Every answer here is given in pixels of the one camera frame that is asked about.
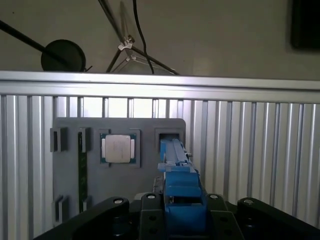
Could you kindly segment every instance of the blue clamp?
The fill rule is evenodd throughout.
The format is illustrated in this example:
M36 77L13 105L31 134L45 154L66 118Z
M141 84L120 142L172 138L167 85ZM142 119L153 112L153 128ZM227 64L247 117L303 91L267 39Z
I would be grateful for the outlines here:
M160 141L158 170L164 173L164 206L169 234L201 234L207 203L199 172L178 139Z

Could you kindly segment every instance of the screw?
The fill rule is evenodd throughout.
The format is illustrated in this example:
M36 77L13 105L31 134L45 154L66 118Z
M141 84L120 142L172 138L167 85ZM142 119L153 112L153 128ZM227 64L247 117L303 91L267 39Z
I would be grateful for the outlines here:
M244 203L245 203L245 204L249 204L249 205L254 204L254 202L251 201L250 199L244 200Z
M121 198L119 198L119 199L115 199L113 202L114 202L115 204L120 204L120 203L123 202L123 200L122 200Z

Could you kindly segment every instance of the black base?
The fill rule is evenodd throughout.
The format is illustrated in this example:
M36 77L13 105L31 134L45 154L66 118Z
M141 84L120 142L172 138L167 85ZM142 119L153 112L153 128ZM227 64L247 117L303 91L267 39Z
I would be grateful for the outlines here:
M46 50L55 53L67 64L53 59L46 53L41 55L41 66L44 71L50 72L84 72L86 68L86 56L82 49L74 42L64 39L52 41Z

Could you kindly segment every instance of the corrugated metal panel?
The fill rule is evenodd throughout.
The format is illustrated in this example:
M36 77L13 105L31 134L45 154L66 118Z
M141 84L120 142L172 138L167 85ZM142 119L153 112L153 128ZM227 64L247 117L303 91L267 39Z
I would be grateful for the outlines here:
M239 86L226 86L225 95L221 95L221 88L209 86L141 84L135 85L138 92L131 93L138 97L126 98L123 92L107 91L100 83L73 82L67 94L62 89L66 86L58 82L37 83L34 90L31 84L34 82L8 85L8 81L0 81L3 239L28 239L52 227L49 129L55 117L182 118L186 148L193 153L208 192L222 194L231 203L246 196L258 198L319 227L318 96L309 96L311 103L300 103L297 99L307 93L305 90L278 89L265 95L253 88L246 96L248 90ZM64 95L57 94L53 85ZM115 90L125 85L109 86ZM108 94L99 96L99 88ZM86 90L80 90L83 96L77 96L79 89ZM145 93L142 98L141 91L146 89L153 90L155 96ZM43 96L50 91L51 96ZM183 98L177 97L182 92ZM274 101L274 96L282 101Z

